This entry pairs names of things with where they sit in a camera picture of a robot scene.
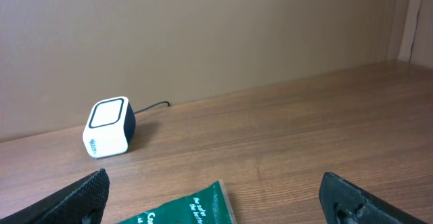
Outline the green 3M gloves package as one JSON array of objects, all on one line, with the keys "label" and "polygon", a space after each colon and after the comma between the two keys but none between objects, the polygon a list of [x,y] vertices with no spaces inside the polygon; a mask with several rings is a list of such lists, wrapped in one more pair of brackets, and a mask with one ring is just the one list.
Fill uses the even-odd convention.
[{"label": "green 3M gloves package", "polygon": [[191,195],[172,200],[122,224],[236,224],[223,180]]}]

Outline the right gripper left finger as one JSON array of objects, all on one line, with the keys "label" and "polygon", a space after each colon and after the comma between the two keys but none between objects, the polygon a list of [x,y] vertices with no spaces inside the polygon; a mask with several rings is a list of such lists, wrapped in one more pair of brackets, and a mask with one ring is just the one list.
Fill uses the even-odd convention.
[{"label": "right gripper left finger", "polygon": [[1,224],[100,224],[110,188],[99,169],[1,220]]}]

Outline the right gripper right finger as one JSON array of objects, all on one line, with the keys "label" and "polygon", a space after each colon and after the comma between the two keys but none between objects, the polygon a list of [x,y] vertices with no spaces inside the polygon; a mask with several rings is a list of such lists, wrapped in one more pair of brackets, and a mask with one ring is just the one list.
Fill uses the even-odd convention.
[{"label": "right gripper right finger", "polygon": [[332,172],[323,175],[319,201],[328,223],[426,224]]}]

